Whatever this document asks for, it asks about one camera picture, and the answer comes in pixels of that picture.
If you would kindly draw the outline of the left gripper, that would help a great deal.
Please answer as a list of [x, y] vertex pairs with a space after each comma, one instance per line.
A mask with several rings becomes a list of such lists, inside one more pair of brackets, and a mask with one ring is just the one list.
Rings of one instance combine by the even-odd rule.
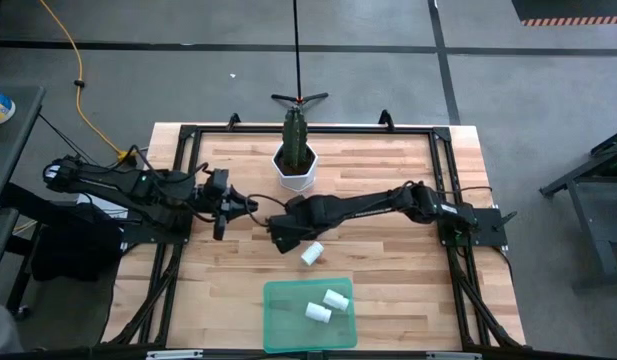
[[[221, 204], [215, 215], [213, 239], [222, 240], [227, 224], [241, 216], [258, 210], [258, 202], [240, 194], [232, 185], [228, 184], [229, 171], [215, 169], [208, 178], [208, 198], [215, 203], [233, 202], [235, 204]], [[208, 200], [203, 187], [197, 185], [192, 193], [192, 212], [199, 220], [213, 219], [213, 202]]]

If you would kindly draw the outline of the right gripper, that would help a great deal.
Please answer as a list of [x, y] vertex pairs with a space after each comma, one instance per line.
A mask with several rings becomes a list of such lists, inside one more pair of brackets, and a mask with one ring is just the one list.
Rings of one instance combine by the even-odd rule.
[[[301, 240], [314, 240], [338, 225], [338, 198], [333, 195], [298, 195], [284, 204], [284, 213], [268, 218], [272, 243], [281, 254], [296, 248]], [[304, 230], [294, 226], [303, 226]]]

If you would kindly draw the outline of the white pill bottle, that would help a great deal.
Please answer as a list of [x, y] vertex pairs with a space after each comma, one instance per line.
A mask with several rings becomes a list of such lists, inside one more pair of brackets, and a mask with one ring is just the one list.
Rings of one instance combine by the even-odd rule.
[[317, 322], [329, 323], [332, 316], [332, 311], [322, 305], [308, 302], [305, 309], [305, 316]]
[[301, 254], [301, 260], [306, 266], [312, 266], [322, 255], [324, 246], [315, 241]]
[[323, 303], [332, 308], [346, 311], [349, 307], [350, 300], [332, 289], [327, 289], [323, 297]]

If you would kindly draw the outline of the teal translucent plastic basket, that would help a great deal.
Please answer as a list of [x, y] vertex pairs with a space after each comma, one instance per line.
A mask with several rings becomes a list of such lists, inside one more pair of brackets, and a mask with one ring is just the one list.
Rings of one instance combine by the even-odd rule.
[[[350, 300], [346, 311], [323, 303], [327, 289]], [[305, 316], [308, 302], [332, 311], [329, 323]], [[268, 353], [348, 349], [358, 336], [353, 285], [348, 278], [272, 281], [263, 287], [263, 348]]]

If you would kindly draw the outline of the white hexagonal plant pot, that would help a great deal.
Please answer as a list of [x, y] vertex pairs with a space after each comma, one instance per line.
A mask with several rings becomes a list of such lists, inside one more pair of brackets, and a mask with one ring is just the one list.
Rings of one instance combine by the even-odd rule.
[[282, 148], [283, 144], [280, 143], [276, 149], [275, 155], [271, 159], [272, 165], [278, 174], [281, 186], [296, 193], [306, 191], [315, 182], [319, 156], [313, 151], [313, 148], [310, 145], [307, 145], [309, 166], [302, 173], [291, 174], [290, 171], [284, 169], [282, 162]]

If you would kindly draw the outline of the green cactus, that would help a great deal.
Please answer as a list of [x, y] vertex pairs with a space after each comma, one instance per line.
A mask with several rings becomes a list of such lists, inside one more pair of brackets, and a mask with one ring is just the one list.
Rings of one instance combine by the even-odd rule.
[[307, 162], [307, 123], [299, 107], [292, 107], [283, 125], [282, 161], [294, 173], [303, 171]]

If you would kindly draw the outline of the white power box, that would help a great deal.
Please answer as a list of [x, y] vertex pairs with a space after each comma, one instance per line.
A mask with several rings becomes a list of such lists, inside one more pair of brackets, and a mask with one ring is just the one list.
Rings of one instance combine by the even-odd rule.
[[126, 219], [129, 214], [129, 210], [127, 208], [124, 208], [122, 206], [116, 205], [109, 201], [100, 199], [93, 195], [80, 194], [77, 197], [76, 203], [77, 204], [92, 203], [94, 206], [96, 206], [97, 208], [99, 208], [100, 210], [102, 210], [104, 213], [106, 213], [112, 218]]

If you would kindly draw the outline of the black tripod stand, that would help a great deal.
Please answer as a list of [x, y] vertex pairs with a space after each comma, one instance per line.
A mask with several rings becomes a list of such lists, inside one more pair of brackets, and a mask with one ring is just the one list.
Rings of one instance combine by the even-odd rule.
[[297, 0], [292, 0], [293, 7], [293, 34], [294, 34], [294, 54], [295, 54], [295, 70], [296, 70], [296, 95], [287, 96], [281, 94], [272, 94], [271, 98], [277, 101], [287, 101], [294, 106], [302, 107], [305, 104], [322, 100], [329, 97], [327, 92], [322, 92], [314, 95], [304, 96], [302, 92], [302, 80], [301, 80], [301, 60], [300, 60], [300, 46], [299, 46], [299, 26], [298, 26], [298, 4]]

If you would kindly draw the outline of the black chair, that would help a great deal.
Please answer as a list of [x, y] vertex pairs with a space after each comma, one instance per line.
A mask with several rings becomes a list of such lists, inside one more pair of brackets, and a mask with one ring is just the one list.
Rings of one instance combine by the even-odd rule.
[[41, 230], [30, 263], [36, 281], [66, 277], [95, 282], [122, 257], [123, 232], [112, 217], [91, 203], [79, 203], [71, 210], [92, 224]]

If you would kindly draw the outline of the dark grey side table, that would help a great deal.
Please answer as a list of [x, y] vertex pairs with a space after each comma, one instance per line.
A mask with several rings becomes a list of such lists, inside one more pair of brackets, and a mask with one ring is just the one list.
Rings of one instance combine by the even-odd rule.
[[16, 105], [11, 119], [0, 124], [0, 196], [14, 172], [46, 95], [42, 86], [0, 85]]

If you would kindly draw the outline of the black metal table stand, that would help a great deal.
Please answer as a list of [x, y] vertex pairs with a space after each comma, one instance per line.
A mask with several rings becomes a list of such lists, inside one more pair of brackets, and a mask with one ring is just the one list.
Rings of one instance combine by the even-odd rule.
[[617, 133], [594, 146], [589, 159], [539, 189], [545, 198], [569, 193], [599, 273], [577, 281], [577, 292], [617, 286]]

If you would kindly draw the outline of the black mat orange striped edge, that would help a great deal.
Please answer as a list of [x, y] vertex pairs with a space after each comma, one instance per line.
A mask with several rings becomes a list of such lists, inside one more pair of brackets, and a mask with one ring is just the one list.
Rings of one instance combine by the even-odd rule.
[[617, 25], [617, 0], [511, 0], [527, 27]]

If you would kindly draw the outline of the black aluminium table frame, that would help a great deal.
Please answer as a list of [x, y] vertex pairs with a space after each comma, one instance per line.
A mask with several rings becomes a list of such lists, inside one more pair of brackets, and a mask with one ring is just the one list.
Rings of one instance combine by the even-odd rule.
[[[367, 125], [312, 128], [318, 164], [313, 192], [340, 197], [381, 192], [409, 180], [458, 187], [477, 207], [492, 205], [477, 131], [453, 126], [436, 150], [432, 131], [411, 125], [388, 132]], [[313, 265], [301, 251], [281, 254], [262, 221], [282, 210], [291, 192], [281, 186], [272, 155], [281, 137], [244, 124], [231, 133], [205, 132], [199, 157], [230, 172], [243, 194], [256, 194], [254, 217], [231, 222], [222, 240], [196, 222], [183, 250], [167, 334], [171, 347], [259, 349], [263, 289], [272, 281], [346, 278], [352, 284], [361, 350], [457, 350], [461, 346], [447, 251], [433, 225], [391, 213], [349, 220], [322, 235]]]

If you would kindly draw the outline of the silver metal bracket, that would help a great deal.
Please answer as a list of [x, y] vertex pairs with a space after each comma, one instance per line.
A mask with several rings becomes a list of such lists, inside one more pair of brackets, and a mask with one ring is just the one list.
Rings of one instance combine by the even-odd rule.
[[149, 351], [145, 360], [196, 360], [204, 357], [201, 349]]
[[479, 353], [429, 351], [426, 360], [483, 360], [483, 357]]

